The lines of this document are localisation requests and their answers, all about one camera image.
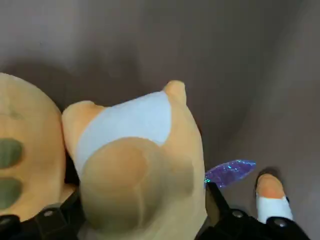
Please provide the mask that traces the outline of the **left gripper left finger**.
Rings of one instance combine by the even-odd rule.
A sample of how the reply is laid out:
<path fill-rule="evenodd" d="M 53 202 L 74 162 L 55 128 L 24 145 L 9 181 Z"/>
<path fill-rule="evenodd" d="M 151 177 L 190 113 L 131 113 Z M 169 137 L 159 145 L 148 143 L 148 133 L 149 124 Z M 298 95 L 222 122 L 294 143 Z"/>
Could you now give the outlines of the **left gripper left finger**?
<path fill-rule="evenodd" d="M 21 221 L 17 215 L 0 216 L 2 240 L 77 240 L 85 223 L 79 192 L 72 193 L 62 205 L 47 206 L 34 217 Z"/>

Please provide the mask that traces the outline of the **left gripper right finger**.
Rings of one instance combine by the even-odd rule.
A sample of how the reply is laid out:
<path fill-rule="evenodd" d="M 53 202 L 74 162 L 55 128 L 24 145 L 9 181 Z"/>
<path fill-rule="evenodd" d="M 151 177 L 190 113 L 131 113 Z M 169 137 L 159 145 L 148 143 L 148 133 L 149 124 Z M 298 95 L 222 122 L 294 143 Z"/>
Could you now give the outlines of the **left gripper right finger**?
<path fill-rule="evenodd" d="M 208 182 L 206 196 L 217 206 L 218 219 L 199 231 L 198 240 L 308 240 L 294 221 L 273 216 L 263 224 L 244 211 L 231 208 L 214 182 Z"/>

